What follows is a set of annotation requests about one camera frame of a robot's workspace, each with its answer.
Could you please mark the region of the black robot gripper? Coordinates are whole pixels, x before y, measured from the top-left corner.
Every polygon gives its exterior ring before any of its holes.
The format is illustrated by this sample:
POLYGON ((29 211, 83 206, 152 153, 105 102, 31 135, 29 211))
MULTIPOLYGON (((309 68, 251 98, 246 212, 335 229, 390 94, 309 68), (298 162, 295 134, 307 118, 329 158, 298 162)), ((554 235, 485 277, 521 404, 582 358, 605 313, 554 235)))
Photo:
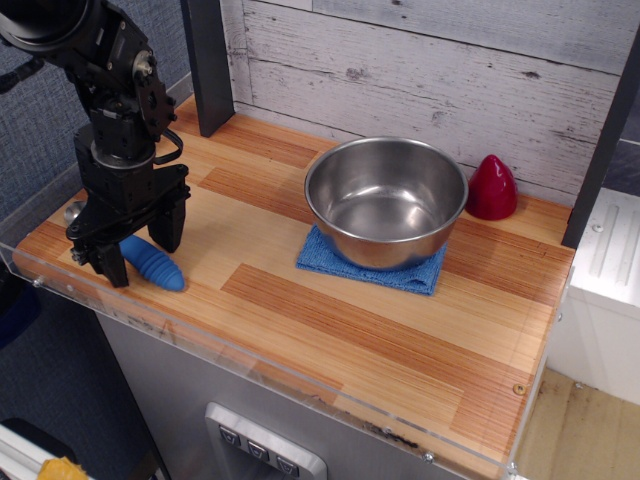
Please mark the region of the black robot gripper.
POLYGON ((114 288, 127 287, 125 260, 117 243, 145 227, 165 251, 179 248, 190 196, 189 169, 184 164, 156 168, 151 160, 119 169, 91 158, 81 160, 79 167, 87 201, 67 228, 67 237, 73 246, 96 246, 95 272, 114 288))

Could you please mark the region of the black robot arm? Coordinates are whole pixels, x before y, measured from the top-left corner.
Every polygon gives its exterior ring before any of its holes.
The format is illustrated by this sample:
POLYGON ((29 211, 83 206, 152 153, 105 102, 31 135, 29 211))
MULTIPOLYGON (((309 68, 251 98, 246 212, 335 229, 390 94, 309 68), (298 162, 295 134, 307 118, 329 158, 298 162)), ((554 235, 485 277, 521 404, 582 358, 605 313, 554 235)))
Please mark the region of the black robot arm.
POLYGON ((187 166, 158 157, 175 101, 157 74, 147 37, 108 1, 4 1, 1 37, 34 62, 60 67, 89 117, 74 137, 88 201, 67 229, 72 256, 115 287, 128 284, 120 243, 141 228, 164 250, 181 241, 187 166))

